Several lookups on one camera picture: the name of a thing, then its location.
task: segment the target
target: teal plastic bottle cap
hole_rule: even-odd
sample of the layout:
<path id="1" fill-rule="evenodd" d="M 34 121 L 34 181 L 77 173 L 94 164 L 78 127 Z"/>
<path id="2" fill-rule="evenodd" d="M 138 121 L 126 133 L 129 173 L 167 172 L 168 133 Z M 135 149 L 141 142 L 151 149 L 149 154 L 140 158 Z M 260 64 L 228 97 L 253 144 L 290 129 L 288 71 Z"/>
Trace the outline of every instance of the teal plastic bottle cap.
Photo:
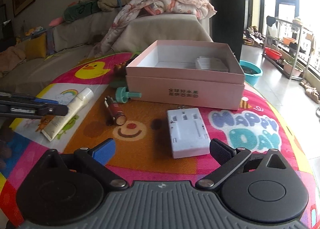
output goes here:
<path id="1" fill-rule="evenodd" d="M 126 87 L 118 87 L 116 90 L 116 101 L 118 103 L 127 103 L 131 97 L 141 97 L 141 93 L 138 92 L 127 92 Z"/>

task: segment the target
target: tile floor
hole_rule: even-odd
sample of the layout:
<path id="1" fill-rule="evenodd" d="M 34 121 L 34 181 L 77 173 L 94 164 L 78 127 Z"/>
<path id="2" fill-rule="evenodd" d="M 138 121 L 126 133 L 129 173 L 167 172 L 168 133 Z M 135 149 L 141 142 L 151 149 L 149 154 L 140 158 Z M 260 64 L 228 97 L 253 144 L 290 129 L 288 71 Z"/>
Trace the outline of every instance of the tile floor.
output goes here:
<path id="1" fill-rule="evenodd" d="M 254 86 L 282 115 L 295 133 L 320 186 L 320 122 L 315 111 L 319 106 L 308 98 L 298 81 L 289 81 L 262 56 L 262 49 L 242 46 L 241 59 L 263 70 Z"/>

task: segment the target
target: red battery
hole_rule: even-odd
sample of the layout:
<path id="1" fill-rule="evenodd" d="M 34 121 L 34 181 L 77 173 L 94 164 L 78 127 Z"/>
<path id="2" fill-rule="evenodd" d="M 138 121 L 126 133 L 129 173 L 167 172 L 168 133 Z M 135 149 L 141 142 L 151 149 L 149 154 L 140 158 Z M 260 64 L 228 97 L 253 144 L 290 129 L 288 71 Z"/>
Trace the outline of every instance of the red battery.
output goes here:
<path id="1" fill-rule="evenodd" d="M 124 112 L 118 103 L 115 102 L 110 96 L 105 97 L 104 100 L 104 104 L 107 107 L 113 122 L 117 125 L 123 125 L 127 120 L 127 117 L 124 115 Z"/>

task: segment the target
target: lotion tube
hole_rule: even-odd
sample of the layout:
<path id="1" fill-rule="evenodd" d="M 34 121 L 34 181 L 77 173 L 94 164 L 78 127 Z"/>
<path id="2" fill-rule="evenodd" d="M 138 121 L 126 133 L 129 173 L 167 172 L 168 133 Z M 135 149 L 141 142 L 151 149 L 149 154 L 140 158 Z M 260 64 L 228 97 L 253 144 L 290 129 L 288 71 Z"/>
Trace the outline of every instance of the lotion tube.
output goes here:
<path id="1" fill-rule="evenodd" d="M 47 126 L 41 131 L 49 141 L 52 141 L 61 129 L 76 115 L 91 99 L 93 92 L 86 87 L 67 105 L 68 113 L 66 116 L 55 116 Z"/>

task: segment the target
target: screw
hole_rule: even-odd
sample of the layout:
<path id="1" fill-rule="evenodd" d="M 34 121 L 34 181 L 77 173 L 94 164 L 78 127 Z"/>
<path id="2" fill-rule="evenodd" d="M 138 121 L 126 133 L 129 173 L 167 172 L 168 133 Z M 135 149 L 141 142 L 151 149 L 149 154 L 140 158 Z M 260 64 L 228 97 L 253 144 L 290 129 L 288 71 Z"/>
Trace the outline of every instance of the screw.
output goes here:
<path id="1" fill-rule="evenodd" d="M 210 179 L 201 179 L 198 181 L 198 184 L 201 186 L 201 187 L 206 187 L 206 188 L 209 188 L 209 187 L 212 187 L 214 185 L 214 182 Z"/>
<path id="2" fill-rule="evenodd" d="M 110 182 L 110 185 L 114 187 L 124 187 L 127 185 L 127 182 L 125 182 L 123 179 L 114 179 Z"/>

